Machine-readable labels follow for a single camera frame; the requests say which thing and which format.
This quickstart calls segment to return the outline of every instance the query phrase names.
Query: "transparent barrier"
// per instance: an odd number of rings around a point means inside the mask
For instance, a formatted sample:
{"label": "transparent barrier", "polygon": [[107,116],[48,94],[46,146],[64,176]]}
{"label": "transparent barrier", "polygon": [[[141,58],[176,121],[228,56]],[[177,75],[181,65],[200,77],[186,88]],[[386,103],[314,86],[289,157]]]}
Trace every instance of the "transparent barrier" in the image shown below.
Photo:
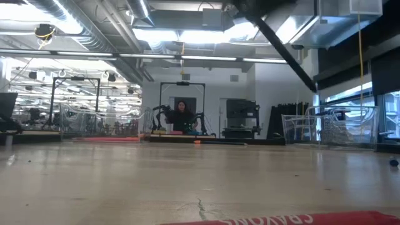
{"label": "transparent barrier", "polygon": [[303,143],[328,149],[375,150],[378,107],[317,106],[304,116],[282,115],[286,144]]}
{"label": "transparent barrier", "polygon": [[151,133],[153,110],[137,107],[125,113],[93,112],[61,104],[63,139],[89,137],[141,137]]}

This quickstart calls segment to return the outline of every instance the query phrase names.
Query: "window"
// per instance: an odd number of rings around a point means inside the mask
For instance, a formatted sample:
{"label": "window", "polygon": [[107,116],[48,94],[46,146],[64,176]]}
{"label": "window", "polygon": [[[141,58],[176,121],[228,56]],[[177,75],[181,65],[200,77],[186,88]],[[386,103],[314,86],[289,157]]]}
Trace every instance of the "window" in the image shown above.
{"label": "window", "polygon": [[400,138],[400,91],[385,94],[386,131],[389,138]]}
{"label": "window", "polygon": [[362,88],[361,88],[361,85],[360,85],[360,86],[354,87],[352,89],[348,89],[347,91],[343,91],[343,92],[341,92],[339,94],[335,94],[335,95],[333,95],[331,97],[326,98],[325,102],[326,103],[330,103],[332,101],[337,101],[337,100],[348,98],[348,97],[351,97],[351,96],[360,95],[361,94],[361,89],[362,89],[362,93],[363,93],[364,96],[372,95],[372,94],[368,94],[368,93],[372,93],[372,91],[373,91],[373,83],[372,82],[368,82],[368,83],[363,84]]}
{"label": "window", "polygon": [[[366,84],[354,87],[342,93],[336,94],[334,96],[328,97],[325,99],[327,106],[375,106],[375,98],[372,94],[372,82],[368,82]],[[345,112],[347,121],[359,121],[363,117],[361,117],[362,110],[351,110],[349,112]],[[359,131],[357,129],[353,130],[353,125],[347,124],[347,131],[353,135],[359,135]]]}

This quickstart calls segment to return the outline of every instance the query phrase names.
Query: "monitor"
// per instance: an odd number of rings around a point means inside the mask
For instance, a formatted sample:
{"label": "monitor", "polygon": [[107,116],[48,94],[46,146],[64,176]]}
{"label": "monitor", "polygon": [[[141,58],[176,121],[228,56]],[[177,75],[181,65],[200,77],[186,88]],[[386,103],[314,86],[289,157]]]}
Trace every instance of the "monitor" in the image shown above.
{"label": "monitor", "polygon": [[18,93],[0,93],[0,114],[6,118],[11,118]]}
{"label": "monitor", "polygon": [[228,99],[226,101],[226,117],[232,118],[256,118],[258,106],[255,101],[245,99]]}

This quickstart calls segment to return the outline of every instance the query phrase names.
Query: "machine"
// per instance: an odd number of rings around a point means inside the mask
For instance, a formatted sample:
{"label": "machine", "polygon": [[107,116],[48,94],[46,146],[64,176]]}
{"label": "machine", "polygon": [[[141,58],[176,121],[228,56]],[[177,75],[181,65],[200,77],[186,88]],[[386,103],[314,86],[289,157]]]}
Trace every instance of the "machine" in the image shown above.
{"label": "machine", "polygon": [[[152,120],[152,133],[154,133],[154,131],[165,130],[161,126],[161,115],[164,114],[168,121],[172,121],[173,116],[174,116],[174,111],[171,109],[170,106],[165,106],[165,105],[157,106],[157,107],[153,108],[152,110],[153,111],[159,110],[159,112],[156,114],[156,119],[157,119],[158,124],[156,124],[154,118]],[[206,125],[204,123],[204,113],[203,112],[196,113],[194,115],[194,118],[192,119],[192,121],[187,124],[186,133],[190,134],[192,132],[192,126],[194,123],[196,123],[196,121],[198,119],[200,119],[200,123],[201,123],[201,135],[208,135]]]}
{"label": "machine", "polygon": [[[260,135],[259,108],[255,101],[243,99],[228,99],[226,101],[226,117],[228,127],[224,128],[222,135],[225,138],[251,138],[257,133]],[[256,119],[256,125],[246,127],[246,119]]]}

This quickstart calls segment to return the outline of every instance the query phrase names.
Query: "concrete floor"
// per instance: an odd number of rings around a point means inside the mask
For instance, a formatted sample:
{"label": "concrete floor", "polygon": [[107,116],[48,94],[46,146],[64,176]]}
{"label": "concrete floor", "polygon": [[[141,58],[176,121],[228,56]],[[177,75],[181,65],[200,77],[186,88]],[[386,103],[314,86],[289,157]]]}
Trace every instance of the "concrete floor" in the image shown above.
{"label": "concrete floor", "polygon": [[13,151],[0,152],[0,224],[137,225],[356,210],[400,216],[400,172],[386,154],[68,142]]}

